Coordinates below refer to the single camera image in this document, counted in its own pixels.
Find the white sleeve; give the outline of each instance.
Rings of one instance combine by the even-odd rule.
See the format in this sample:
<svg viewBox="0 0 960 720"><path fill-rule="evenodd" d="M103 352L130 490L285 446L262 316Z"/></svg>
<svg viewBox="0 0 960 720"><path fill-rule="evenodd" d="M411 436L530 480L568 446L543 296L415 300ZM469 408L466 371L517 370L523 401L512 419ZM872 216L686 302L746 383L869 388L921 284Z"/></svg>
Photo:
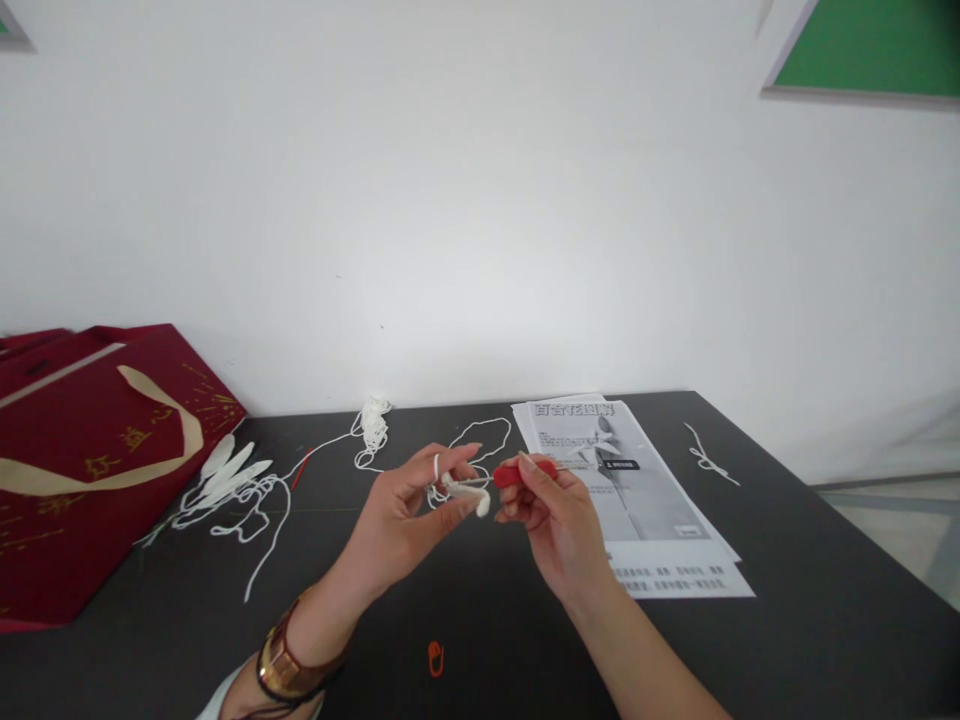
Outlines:
<svg viewBox="0 0 960 720"><path fill-rule="evenodd" d="M227 699L227 692L230 690L230 686L233 685L233 681L237 679L237 675L240 674L240 671L243 670L244 663L236 670L234 670L227 678L220 683L220 687L217 688L217 691L213 694L213 697L210 698L210 702L207 703L207 706L203 709L199 715L197 715L197 720L220 720L220 711L223 710L223 701ZM323 707L323 702L317 706L317 711L313 714L313 720L317 719L317 716L320 714L320 710Z"/></svg>

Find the white wall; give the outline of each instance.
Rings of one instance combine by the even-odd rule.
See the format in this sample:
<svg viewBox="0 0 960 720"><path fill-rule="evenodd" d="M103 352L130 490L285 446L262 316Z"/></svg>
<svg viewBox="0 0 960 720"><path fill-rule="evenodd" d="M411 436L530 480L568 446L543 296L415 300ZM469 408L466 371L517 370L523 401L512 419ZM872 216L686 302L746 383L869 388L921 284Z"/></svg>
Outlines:
<svg viewBox="0 0 960 720"><path fill-rule="evenodd" d="M808 481L960 405L960 115L759 99L802 2L8 3L0 331L267 414L694 388Z"/></svg>

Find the red thread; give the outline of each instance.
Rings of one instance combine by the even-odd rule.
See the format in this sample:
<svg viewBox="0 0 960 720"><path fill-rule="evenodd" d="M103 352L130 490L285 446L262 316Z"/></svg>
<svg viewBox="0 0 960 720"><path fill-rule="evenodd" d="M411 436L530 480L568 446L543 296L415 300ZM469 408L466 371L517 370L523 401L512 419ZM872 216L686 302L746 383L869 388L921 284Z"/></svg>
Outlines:
<svg viewBox="0 0 960 720"><path fill-rule="evenodd" d="M300 472L297 473L297 476L293 479L293 485L290 486L290 492L293 492L297 489L297 483L300 482L300 476L303 475L303 471L307 469L307 463L310 462L310 453L313 452L313 448L310 448L307 453L307 459L303 461L303 465L300 466Z"/></svg>

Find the green board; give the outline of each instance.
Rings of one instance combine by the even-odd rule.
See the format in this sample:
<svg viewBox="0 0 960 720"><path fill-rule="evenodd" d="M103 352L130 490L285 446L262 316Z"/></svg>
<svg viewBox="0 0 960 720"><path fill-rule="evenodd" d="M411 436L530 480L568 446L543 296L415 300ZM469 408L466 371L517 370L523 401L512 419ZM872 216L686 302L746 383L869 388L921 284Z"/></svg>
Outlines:
<svg viewBox="0 0 960 720"><path fill-rule="evenodd" d="M960 0L820 0L774 86L960 97Z"/></svg>

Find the bag handle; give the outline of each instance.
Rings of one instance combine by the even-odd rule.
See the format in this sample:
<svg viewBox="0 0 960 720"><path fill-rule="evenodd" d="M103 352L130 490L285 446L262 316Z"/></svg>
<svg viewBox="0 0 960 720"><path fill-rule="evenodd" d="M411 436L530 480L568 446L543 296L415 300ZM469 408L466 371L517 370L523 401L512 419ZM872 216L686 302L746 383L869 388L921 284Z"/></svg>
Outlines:
<svg viewBox="0 0 960 720"><path fill-rule="evenodd" d="M68 495L78 492L94 492L99 490L120 490L122 488L142 485L145 482L156 480L182 467L190 458L203 448L203 429L200 421L190 414L180 403L167 395L159 386L146 375L126 365L117 367L127 384L141 395L155 400L162 405L173 408L180 413L180 425L183 428L183 455L172 460L147 465L136 470L114 475L113 477L97 480L92 483L80 482L65 475L43 470L33 465L0 458L0 490L48 497L50 495Z"/></svg>

